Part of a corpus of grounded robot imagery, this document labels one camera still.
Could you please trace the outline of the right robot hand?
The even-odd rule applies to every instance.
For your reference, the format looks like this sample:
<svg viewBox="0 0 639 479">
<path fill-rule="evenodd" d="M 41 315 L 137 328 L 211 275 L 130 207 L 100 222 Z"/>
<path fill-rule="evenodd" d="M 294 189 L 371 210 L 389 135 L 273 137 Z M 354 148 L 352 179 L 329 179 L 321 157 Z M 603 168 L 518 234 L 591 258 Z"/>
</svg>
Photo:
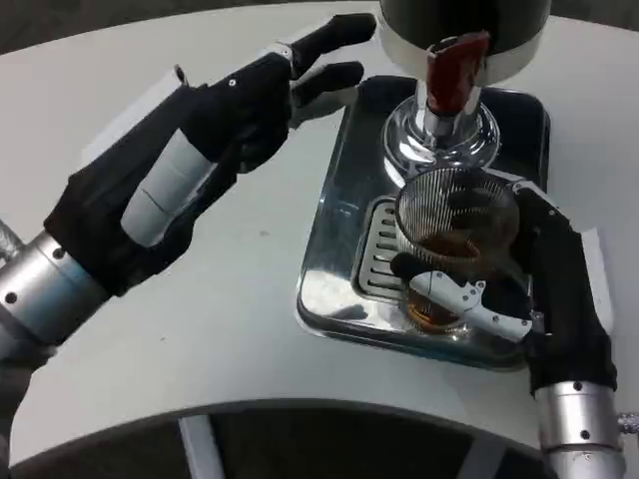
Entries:
<svg viewBox="0 0 639 479">
<path fill-rule="evenodd" d="M 530 389 L 617 388 L 583 235 L 528 182 L 447 188 L 447 225 L 401 246 L 390 269 L 419 304 L 519 345 Z"/>
</svg>

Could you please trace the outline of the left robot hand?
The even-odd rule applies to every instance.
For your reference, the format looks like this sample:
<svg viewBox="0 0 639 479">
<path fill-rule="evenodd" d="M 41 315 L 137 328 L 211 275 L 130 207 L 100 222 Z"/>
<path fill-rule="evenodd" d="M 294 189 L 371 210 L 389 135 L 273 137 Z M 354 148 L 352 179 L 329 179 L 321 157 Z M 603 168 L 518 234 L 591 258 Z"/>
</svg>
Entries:
<svg viewBox="0 0 639 479">
<path fill-rule="evenodd" d="M 295 110 L 360 82 L 359 62 L 315 62 L 375 28 L 369 13 L 336 15 L 213 85 L 172 69 L 170 88 L 149 91 L 84 153 L 45 231 L 112 295 L 163 271 L 197 218 L 280 149 Z"/>
</svg>

